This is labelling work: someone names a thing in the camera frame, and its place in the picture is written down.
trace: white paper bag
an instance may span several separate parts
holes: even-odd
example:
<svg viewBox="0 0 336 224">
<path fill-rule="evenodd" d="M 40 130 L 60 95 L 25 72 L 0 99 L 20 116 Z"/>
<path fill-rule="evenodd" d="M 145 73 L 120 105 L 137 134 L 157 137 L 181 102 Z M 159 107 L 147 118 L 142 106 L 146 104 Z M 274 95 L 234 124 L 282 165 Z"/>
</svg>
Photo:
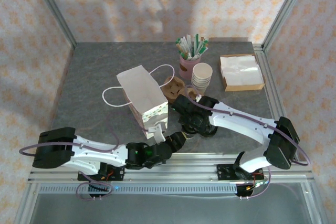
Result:
<svg viewBox="0 0 336 224">
<path fill-rule="evenodd" d="M 117 75 L 125 97 L 139 125 L 145 129 L 154 127 L 158 122 L 168 126 L 168 101 L 158 83 L 143 68 L 138 66 Z M 145 133 L 147 139 L 154 133 Z"/>
</svg>

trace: floral wallpaper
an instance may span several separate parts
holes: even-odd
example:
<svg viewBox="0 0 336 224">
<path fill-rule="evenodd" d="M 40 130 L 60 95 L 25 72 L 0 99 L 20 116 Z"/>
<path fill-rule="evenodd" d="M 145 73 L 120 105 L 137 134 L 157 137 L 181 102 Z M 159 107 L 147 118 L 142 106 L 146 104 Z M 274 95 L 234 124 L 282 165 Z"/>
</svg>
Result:
<svg viewBox="0 0 336 224">
<path fill-rule="evenodd" d="M 56 0 L 78 42 L 175 41 L 185 34 L 262 43 L 284 0 Z"/>
<path fill-rule="evenodd" d="M 336 220 L 336 1 L 298 0 L 267 52 L 289 118 Z"/>
<path fill-rule="evenodd" d="M 70 54 L 44 0 L 0 0 L 0 223 L 13 223 L 32 159 L 19 148 L 49 129 Z"/>
</svg>

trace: gray table surface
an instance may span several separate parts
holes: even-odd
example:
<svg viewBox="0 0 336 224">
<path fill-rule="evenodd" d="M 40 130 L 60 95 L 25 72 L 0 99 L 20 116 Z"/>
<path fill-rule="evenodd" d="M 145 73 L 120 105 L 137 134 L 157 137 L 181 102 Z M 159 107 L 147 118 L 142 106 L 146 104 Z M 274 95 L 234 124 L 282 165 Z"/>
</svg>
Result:
<svg viewBox="0 0 336 224">
<path fill-rule="evenodd" d="M 211 42 L 201 62 L 213 67 L 211 83 L 205 95 L 216 98 L 228 106 L 244 112 L 271 118 L 265 90 L 224 92 L 219 56 L 224 54 L 253 54 L 250 42 Z M 76 134 L 87 139 L 114 144 L 111 130 L 121 144 L 146 142 L 139 126 L 131 119 L 128 106 L 113 108 L 104 103 L 101 94 L 104 89 L 119 86 L 116 75 L 130 68 L 143 65 L 148 71 L 161 64 L 171 64 L 179 75 L 179 59 L 173 42 L 107 42 L 79 43 L 76 46 L 69 72 L 59 100 L 53 129 L 71 126 Z M 153 78 L 162 84 L 171 76 L 169 67 L 162 67 Z M 121 89 L 106 92 L 105 98 L 112 104 L 124 104 Z M 179 115 L 169 108 L 166 135 L 181 130 Z M 180 152 L 184 153 L 238 153 L 256 148 L 259 144 L 236 132 L 220 128 L 212 138 L 200 135 L 188 140 Z"/>
</svg>

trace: cup of straws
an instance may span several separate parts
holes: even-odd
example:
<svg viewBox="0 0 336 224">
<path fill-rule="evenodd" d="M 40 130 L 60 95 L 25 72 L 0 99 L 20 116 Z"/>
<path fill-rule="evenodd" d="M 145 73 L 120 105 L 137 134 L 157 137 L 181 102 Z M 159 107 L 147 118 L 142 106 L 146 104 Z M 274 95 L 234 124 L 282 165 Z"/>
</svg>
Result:
<svg viewBox="0 0 336 224">
<path fill-rule="evenodd" d="M 196 34 L 193 38 L 189 34 L 179 38 L 176 46 L 180 53 L 180 76 L 185 80 L 191 80 L 193 68 L 201 60 L 202 54 L 208 50 L 208 40 L 204 37 L 199 38 Z"/>
</svg>

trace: white rope handle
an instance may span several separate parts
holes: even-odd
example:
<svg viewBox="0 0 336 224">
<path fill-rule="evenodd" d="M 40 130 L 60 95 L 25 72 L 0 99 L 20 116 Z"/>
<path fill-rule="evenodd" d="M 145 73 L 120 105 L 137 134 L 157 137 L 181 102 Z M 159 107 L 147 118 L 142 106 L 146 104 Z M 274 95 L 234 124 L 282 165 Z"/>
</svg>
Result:
<svg viewBox="0 0 336 224">
<path fill-rule="evenodd" d="M 175 76 L 175 69 L 173 68 L 173 66 L 172 66 L 172 65 L 169 65 L 169 64 L 163 64 L 163 65 L 158 66 L 157 68 L 155 68 L 155 69 L 152 70 L 151 72 L 149 72 L 149 74 L 152 74 L 152 73 L 153 73 L 154 71 L 156 71 L 158 68 L 160 68 L 160 67 L 164 67 L 164 66 L 171 67 L 171 68 L 173 69 L 173 76 L 170 78 L 170 80 L 169 80 L 167 83 L 164 83 L 164 84 L 162 84 L 161 86 L 159 86 L 160 88 L 163 87 L 163 86 L 165 86 L 165 85 L 167 85 L 168 83 L 170 83 L 170 82 L 173 80 L 173 78 L 174 78 L 174 76 Z M 105 102 L 108 106 L 118 108 L 118 107 L 124 107 L 124 106 L 129 105 L 129 104 L 132 103 L 132 102 L 129 102 L 129 103 L 125 103 L 125 104 L 122 104 L 122 105 L 113 105 L 113 104 L 111 104 L 111 103 L 108 103 L 108 102 L 106 101 L 105 97 L 104 97 L 104 94 L 105 94 L 106 91 L 108 91 L 108 90 L 110 90 L 110 89 L 122 89 L 122 87 L 109 87 L 109 88 L 107 88 L 107 89 L 105 89 L 105 90 L 103 91 L 103 93 L 101 94 L 101 96 L 102 96 L 104 102 Z"/>
</svg>

